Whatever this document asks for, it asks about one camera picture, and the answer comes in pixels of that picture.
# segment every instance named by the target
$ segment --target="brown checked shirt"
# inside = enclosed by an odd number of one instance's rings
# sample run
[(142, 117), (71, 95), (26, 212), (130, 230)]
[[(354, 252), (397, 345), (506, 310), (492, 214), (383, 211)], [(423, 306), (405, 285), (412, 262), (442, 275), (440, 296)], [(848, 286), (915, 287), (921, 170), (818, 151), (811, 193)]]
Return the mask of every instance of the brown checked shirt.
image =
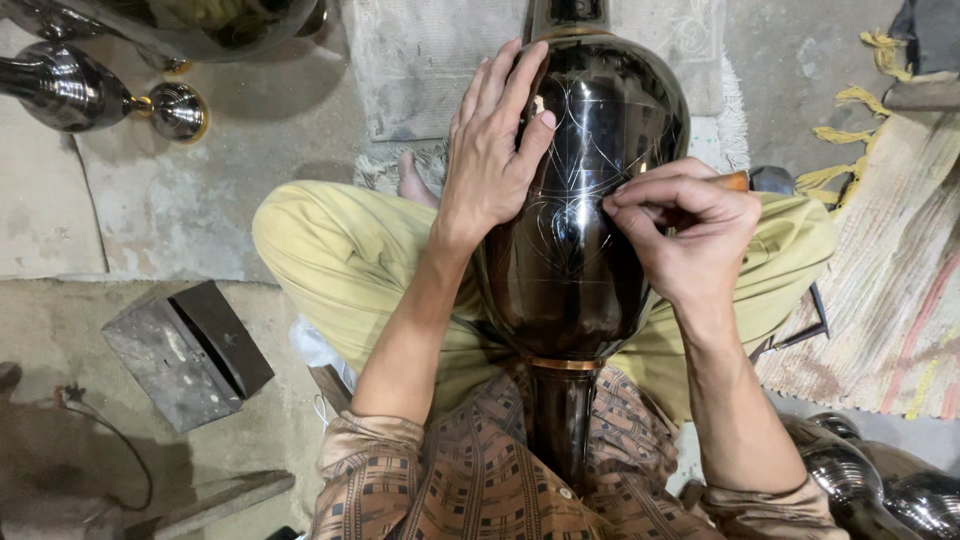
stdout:
[(597, 383), (581, 500), (527, 450), (529, 386), (511, 367), (429, 430), (349, 412), (330, 423), (311, 539), (846, 539), (807, 478), (782, 495), (709, 488), (716, 526), (664, 491), (676, 429), (619, 370)]

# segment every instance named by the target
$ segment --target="person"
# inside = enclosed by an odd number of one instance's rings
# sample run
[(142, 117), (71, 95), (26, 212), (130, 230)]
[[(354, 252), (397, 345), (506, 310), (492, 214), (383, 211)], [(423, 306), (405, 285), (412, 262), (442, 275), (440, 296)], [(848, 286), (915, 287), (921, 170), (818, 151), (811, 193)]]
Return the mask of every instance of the person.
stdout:
[[(745, 355), (823, 269), (829, 218), (805, 199), (704, 182), (717, 173), (697, 160), (647, 171), (603, 202), (664, 301), (601, 374), (586, 495), (526, 448), (522, 366), (456, 322), (481, 317), (470, 255), (519, 212), (557, 123), (541, 112), (516, 146), (546, 55), (537, 44), (512, 70), (519, 49), (515, 39), (477, 68), (451, 122), (442, 199), (407, 156), (408, 198), (295, 182), (254, 218), (257, 250), (284, 290), (360, 369), (324, 438), (311, 538), (846, 538)], [(685, 361), (660, 362), (676, 355)], [(675, 394), (688, 408), (664, 412), (658, 402)], [(671, 418), (685, 414), (714, 526), (664, 490), (677, 468)]]

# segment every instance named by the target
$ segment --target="wooden plank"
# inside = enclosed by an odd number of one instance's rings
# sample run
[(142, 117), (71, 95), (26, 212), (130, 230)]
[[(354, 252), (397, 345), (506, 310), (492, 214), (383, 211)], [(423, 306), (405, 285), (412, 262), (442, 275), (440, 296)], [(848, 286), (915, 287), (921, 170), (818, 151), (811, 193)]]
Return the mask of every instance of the wooden plank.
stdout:
[(324, 392), (324, 397), (330, 402), (338, 415), (342, 411), (350, 409), (353, 394), (340, 380), (340, 374), (333, 369), (333, 366), (311, 367), (309, 369), (313, 380), (317, 383), (317, 386), (320, 386), (320, 389)]
[(960, 80), (895, 83), (883, 97), (889, 110), (960, 111)]
[(203, 528), (257, 503), (262, 503), (294, 486), (295, 478), (286, 471), (264, 471), (245, 475), (243, 483), (175, 510), (156, 524), (155, 540), (171, 540)]

